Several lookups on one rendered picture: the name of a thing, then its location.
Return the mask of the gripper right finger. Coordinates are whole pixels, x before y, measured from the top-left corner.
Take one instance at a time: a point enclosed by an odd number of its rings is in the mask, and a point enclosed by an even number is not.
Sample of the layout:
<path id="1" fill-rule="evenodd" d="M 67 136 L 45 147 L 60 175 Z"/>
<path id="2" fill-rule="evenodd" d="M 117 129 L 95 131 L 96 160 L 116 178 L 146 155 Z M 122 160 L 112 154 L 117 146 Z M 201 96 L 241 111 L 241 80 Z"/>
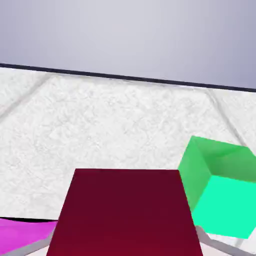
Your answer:
<path id="1" fill-rule="evenodd" d="M 244 251 L 222 241 L 211 239 L 203 228 L 198 225 L 195 228 L 203 256 L 256 256 L 255 253 Z"/>

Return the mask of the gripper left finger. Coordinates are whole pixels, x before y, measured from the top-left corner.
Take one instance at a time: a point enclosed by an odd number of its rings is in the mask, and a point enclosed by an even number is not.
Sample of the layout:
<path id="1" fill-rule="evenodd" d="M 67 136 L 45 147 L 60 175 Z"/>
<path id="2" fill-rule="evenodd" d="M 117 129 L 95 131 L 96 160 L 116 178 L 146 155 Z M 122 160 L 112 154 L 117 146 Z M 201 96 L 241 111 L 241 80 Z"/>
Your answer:
<path id="1" fill-rule="evenodd" d="M 55 230 L 53 229 L 53 231 L 45 239 L 41 239 L 41 240 L 38 240 L 31 244 L 8 251 L 6 253 L 2 253 L 2 254 L 0 254 L 0 256 L 27 256 L 31 253 L 38 251 L 38 250 L 46 248 L 51 243 L 54 231 Z"/>

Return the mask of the small dark red cube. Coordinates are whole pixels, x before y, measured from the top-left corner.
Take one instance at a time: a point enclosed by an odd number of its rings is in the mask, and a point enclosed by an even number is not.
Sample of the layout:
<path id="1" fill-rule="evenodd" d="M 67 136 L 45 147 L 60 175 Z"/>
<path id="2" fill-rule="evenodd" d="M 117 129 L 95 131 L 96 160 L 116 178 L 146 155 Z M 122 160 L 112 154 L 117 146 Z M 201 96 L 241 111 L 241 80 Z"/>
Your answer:
<path id="1" fill-rule="evenodd" d="M 203 256 L 179 171 L 76 169 L 46 256 Z"/>

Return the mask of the small green cube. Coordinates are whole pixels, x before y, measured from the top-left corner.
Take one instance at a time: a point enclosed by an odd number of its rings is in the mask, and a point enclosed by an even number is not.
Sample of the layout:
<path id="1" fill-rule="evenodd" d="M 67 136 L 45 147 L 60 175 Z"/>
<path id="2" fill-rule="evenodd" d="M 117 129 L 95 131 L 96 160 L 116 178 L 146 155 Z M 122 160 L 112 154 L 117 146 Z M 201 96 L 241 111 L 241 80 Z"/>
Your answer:
<path id="1" fill-rule="evenodd" d="M 248 147 L 192 136 L 178 170 L 196 226 L 249 238 L 256 228 L 256 156 Z"/>

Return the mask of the large magenta box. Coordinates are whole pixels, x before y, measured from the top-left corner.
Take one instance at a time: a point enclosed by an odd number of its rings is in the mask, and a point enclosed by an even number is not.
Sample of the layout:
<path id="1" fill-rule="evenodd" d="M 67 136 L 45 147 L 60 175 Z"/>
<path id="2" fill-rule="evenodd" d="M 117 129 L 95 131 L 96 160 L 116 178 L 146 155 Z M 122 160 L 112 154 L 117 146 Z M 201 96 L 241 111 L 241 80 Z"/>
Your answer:
<path id="1" fill-rule="evenodd" d="M 57 223 L 56 220 L 0 217 L 0 254 L 47 238 Z"/>

